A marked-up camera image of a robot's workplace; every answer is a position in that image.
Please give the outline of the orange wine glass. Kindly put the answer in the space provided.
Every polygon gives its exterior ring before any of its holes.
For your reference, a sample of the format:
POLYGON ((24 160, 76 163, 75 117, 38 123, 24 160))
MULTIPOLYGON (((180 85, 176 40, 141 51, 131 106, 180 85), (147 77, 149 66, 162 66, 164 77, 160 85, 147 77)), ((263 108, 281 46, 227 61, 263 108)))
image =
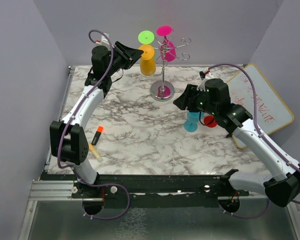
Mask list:
POLYGON ((143 51, 140 58, 141 73, 144 76, 152 76, 156 71, 155 49, 149 44, 143 44, 138 49, 143 51))

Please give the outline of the green wine glass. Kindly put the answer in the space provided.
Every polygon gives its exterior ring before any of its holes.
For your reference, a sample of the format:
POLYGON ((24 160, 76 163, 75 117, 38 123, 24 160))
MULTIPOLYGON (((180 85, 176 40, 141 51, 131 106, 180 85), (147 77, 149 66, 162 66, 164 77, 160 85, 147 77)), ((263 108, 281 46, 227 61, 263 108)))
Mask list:
POLYGON ((143 30, 138 35, 138 41, 142 45, 150 45, 155 40, 155 35, 150 30, 143 30))

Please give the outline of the blue wine glass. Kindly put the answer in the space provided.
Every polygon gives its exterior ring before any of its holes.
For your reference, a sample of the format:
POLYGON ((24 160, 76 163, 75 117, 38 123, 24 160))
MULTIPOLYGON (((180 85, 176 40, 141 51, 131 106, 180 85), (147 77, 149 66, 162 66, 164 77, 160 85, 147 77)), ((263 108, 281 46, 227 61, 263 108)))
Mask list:
POLYGON ((203 124, 202 119, 204 116, 204 112, 191 112, 187 111, 187 120, 184 123, 184 129, 187 132, 193 133, 198 129, 198 123, 203 124))

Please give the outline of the red wine glass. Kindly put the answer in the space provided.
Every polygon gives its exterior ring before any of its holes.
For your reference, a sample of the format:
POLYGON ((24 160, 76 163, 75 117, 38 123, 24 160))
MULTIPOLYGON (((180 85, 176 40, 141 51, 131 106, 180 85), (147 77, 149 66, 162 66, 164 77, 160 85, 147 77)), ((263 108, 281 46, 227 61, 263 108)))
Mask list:
POLYGON ((212 115, 207 115, 203 119, 203 124, 209 128, 214 128, 217 126, 217 122, 212 115))

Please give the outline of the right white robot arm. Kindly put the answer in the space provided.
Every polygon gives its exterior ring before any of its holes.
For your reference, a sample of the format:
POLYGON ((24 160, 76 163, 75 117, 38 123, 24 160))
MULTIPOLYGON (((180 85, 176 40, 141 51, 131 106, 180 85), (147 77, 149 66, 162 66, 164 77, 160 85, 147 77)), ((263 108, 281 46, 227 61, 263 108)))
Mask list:
POLYGON ((255 192, 286 207, 300 193, 300 163, 261 130, 248 110, 231 102, 229 87, 222 79, 205 81, 204 89, 188 84, 173 104, 182 111, 212 115, 218 126, 249 147, 269 170, 270 175, 229 171, 219 184, 224 195, 237 190, 255 192))

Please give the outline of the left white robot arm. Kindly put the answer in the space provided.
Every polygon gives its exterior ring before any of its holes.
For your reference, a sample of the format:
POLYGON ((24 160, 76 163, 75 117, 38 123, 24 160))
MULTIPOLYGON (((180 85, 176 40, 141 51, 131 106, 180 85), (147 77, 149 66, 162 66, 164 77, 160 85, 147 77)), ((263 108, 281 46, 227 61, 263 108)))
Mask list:
POLYGON ((127 47, 120 42, 106 47, 97 45, 92 49, 92 70, 84 83, 83 92, 71 109, 60 121, 49 127, 51 154, 57 163, 65 163, 84 183, 87 196, 96 197, 101 186, 96 182, 98 173, 87 160, 89 144, 85 127, 96 107, 104 100, 112 86, 112 75, 118 70, 128 70, 139 60, 143 50, 127 47))

